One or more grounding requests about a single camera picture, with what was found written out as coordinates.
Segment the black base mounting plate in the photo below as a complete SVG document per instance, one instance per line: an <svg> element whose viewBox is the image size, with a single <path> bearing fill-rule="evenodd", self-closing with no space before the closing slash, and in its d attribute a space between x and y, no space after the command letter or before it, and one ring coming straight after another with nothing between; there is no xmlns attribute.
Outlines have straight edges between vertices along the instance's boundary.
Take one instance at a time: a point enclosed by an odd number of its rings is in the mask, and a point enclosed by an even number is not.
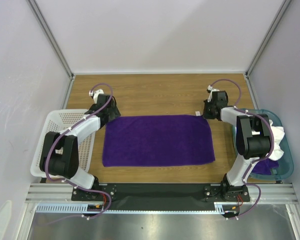
<svg viewBox="0 0 300 240"><path fill-rule="evenodd" d="M104 183L113 211L209 211L214 203L250 202L246 186L226 192L219 183Z"/></svg>

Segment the right aluminium corner post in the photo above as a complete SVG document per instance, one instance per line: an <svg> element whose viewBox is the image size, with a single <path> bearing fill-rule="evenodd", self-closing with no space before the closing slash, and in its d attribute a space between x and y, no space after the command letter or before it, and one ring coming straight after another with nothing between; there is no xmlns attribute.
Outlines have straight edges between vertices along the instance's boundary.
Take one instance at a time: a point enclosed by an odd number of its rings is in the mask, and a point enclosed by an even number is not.
<svg viewBox="0 0 300 240"><path fill-rule="evenodd" d="M245 76L247 78L250 77L251 73L253 72L255 66L257 65L259 59L261 58L263 52L265 51L268 43L270 42L272 36L274 35L276 29L278 28L279 24L281 23L285 13L287 12L288 8L292 4L293 0L283 0L282 4L280 5L277 13L275 14L275 17L273 21L270 24L269 29L267 30L263 40L261 41L261 44L259 48L257 49L251 63L249 64Z"/></svg>

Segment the white perforated plastic basket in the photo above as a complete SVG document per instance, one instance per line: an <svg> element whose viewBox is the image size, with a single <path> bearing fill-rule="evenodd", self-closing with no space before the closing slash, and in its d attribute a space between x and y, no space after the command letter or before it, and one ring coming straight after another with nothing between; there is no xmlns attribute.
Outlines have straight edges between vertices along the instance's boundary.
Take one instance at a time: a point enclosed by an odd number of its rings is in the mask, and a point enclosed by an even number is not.
<svg viewBox="0 0 300 240"><path fill-rule="evenodd" d="M46 174L40 170L41 153L44 139L48 132L61 132L78 122L86 112L86 109L61 109L51 111L43 125L41 135L34 153L30 173L34 177L44 178ZM85 172L89 171L94 147L95 133L91 133L78 145L79 167Z"/></svg>

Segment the left aluminium corner post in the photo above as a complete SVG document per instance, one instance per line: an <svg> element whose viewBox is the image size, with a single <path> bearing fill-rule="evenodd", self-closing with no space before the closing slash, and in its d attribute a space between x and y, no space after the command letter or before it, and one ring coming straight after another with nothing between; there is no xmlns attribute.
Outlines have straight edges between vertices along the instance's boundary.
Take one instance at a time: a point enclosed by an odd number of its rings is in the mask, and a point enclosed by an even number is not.
<svg viewBox="0 0 300 240"><path fill-rule="evenodd" d="M65 73L67 76L72 79L74 74L43 14L43 12L40 9L39 4L36 0L26 0L28 6L30 7L35 19L37 20L39 26L41 27L45 37L47 38L52 50L54 51L57 59L59 60L61 66L63 67Z"/></svg>

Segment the aluminium corner post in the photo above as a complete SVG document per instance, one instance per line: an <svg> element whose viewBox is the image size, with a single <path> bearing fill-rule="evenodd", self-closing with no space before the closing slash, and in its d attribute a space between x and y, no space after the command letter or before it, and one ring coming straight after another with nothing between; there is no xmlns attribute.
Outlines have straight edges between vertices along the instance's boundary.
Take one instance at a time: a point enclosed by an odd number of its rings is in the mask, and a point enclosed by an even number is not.
<svg viewBox="0 0 300 240"><path fill-rule="evenodd" d="M47 38L52 50L54 51L57 59L59 60L61 66L63 67L65 73L67 76L72 79L74 74L43 14L43 12L40 9L39 4L36 0L26 0L28 6L30 7L35 19L37 20L39 26L41 27L45 37Z"/></svg>
<svg viewBox="0 0 300 240"><path fill-rule="evenodd" d="M278 28L279 24L281 23L285 13L287 12L288 8L292 4L293 0L283 0L282 4L280 5L277 13L275 14L275 17L273 21L270 24L269 29L267 30L263 40L261 41L261 44L259 48L257 49L251 63L249 64L245 76L247 78L250 77L251 73L253 72L255 66L257 65L259 59L261 58L263 52L265 51L268 43L270 42L272 36L274 35L276 29Z"/></svg>

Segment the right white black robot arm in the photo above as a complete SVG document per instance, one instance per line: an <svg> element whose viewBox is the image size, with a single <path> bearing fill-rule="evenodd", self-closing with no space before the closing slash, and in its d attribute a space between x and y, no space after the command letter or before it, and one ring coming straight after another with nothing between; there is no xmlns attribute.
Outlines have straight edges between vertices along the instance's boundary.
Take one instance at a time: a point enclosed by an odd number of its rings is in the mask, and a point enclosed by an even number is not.
<svg viewBox="0 0 300 240"><path fill-rule="evenodd" d="M209 87L208 99L204 101L203 117L217 119L236 128L235 146L237 157L231 169L220 183L217 194L224 201L235 201L247 193L247 179L260 161L271 155L274 135L269 118L228 105L228 94Z"/></svg>

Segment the purple towel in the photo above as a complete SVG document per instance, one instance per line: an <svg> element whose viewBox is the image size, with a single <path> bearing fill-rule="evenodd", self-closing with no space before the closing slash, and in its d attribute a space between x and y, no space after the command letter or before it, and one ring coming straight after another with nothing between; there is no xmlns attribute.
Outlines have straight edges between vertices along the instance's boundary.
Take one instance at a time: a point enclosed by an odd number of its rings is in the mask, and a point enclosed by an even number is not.
<svg viewBox="0 0 300 240"><path fill-rule="evenodd" d="M201 116L121 116L105 126L105 167L194 166L215 159L212 131Z"/></svg>
<svg viewBox="0 0 300 240"><path fill-rule="evenodd" d="M251 172L259 175L271 175L272 174L271 170L278 167L279 167L278 161L266 159L258 162Z"/></svg>

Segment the purple towel in tub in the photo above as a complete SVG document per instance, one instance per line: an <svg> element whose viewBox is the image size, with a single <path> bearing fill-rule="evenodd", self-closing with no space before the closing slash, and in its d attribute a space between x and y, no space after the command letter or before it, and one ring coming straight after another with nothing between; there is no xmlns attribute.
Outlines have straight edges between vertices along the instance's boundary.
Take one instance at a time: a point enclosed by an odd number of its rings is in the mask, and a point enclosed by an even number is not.
<svg viewBox="0 0 300 240"><path fill-rule="evenodd" d="M272 174L271 170L278 167L279 167L278 161L266 159L258 162L251 172L259 175L271 175Z"/></svg>

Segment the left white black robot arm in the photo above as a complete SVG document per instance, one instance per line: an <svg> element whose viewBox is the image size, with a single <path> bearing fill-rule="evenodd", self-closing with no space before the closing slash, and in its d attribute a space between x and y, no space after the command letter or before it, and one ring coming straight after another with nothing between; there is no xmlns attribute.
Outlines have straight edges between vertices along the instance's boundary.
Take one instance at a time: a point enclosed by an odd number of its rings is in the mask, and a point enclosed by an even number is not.
<svg viewBox="0 0 300 240"><path fill-rule="evenodd" d="M64 131L49 131L43 139L39 169L49 176L58 176L82 189L89 200L99 197L102 190L96 176L79 166L79 145L107 123L120 117L116 99L99 89L90 93L94 104L83 117Z"/></svg>

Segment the teal translucent plastic tub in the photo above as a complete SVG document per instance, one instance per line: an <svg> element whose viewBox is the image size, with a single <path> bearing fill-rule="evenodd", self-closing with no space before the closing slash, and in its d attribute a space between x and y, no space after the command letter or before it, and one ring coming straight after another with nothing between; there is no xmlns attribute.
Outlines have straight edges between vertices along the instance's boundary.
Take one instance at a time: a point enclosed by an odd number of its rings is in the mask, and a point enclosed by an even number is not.
<svg viewBox="0 0 300 240"><path fill-rule="evenodd" d="M267 114L268 118L272 120L274 127L282 127L282 122L280 118L273 112L266 110L266 109L249 109L249 112L253 112L255 114ZM232 126L232 135L233 135L233 144L234 144L234 150L235 154L237 155L237 148L236 148L236 126ZM273 168L271 170L271 175L261 175L261 174L255 174L250 173L249 177L256 179L256 180L262 180L262 181L283 181L284 179L289 178L293 171L294 171L294 162L292 159L291 151L289 148L289 143L287 140L287 137L284 136L281 142L279 143L280 149L283 151L283 155L278 161L279 167Z"/></svg>

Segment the aluminium frame rail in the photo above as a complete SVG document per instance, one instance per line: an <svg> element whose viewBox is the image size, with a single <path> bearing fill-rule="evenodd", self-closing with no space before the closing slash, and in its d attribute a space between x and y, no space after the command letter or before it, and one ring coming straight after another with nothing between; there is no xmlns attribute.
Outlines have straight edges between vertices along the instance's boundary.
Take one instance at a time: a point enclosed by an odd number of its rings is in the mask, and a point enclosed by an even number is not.
<svg viewBox="0 0 300 240"><path fill-rule="evenodd" d="M73 187L66 183L32 183L26 203L69 203Z"/></svg>

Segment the white towel in tub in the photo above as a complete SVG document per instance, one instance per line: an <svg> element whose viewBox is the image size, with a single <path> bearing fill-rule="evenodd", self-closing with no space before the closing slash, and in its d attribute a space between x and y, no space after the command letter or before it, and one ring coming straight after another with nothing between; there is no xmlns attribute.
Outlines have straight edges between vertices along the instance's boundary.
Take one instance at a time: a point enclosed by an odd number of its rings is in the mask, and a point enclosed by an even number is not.
<svg viewBox="0 0 300 240"><path fill-rule="evenodd" d="M267 159L279 160L284 153L279 146L284 136L284 128L273 127L265 116L237 117L235 162L254 164Z"/></svg>

